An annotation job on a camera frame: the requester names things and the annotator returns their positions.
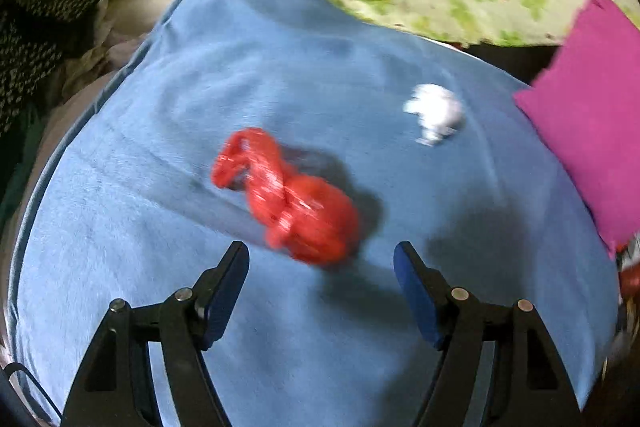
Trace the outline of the small red knotted bag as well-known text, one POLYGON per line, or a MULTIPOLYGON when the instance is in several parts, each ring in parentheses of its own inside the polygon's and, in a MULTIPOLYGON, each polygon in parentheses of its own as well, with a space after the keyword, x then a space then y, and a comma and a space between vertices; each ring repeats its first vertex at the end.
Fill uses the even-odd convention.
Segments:
POLYGON ((356 251, 360 217, 354 202, 325 179, 296 170, 265 130, 241 129, 224 143, 212 182, 228 188, 237 179, 270 248, 308 265, 333 265, 356 251))

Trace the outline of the white paper ball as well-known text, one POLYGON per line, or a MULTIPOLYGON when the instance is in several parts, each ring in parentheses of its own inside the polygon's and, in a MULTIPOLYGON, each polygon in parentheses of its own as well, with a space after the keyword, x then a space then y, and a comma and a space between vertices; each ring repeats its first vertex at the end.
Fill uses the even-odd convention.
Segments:
POLYGON ((463 106, 448 89, 435 83, 418 84, 402 110, 418 118, 421 134, 416 142, 434 146, 463 126, 463 106))

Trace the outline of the blue blanket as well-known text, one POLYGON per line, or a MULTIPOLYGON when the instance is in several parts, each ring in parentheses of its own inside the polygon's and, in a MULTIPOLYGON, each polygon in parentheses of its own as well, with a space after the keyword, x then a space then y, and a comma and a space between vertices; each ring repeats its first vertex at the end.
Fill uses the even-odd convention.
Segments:
POLYGON ((57 424, 111 302, 203 325, 235 426, 408 426, 438 364, 411 244, 540 315, 583 407, 618 283, 590 212, 477 58, 326 0, 175 0, 47 153, 14 244, 18 393, 57 424))

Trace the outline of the pink pillow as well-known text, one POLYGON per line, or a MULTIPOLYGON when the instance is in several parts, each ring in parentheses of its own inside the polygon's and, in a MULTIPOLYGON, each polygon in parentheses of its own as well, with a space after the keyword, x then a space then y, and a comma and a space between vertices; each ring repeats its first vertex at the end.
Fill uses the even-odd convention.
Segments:
POLYGON ((551 64, 514 95, 562 162, 609 251, 639 231, 639 31, 588 0, 551 64))

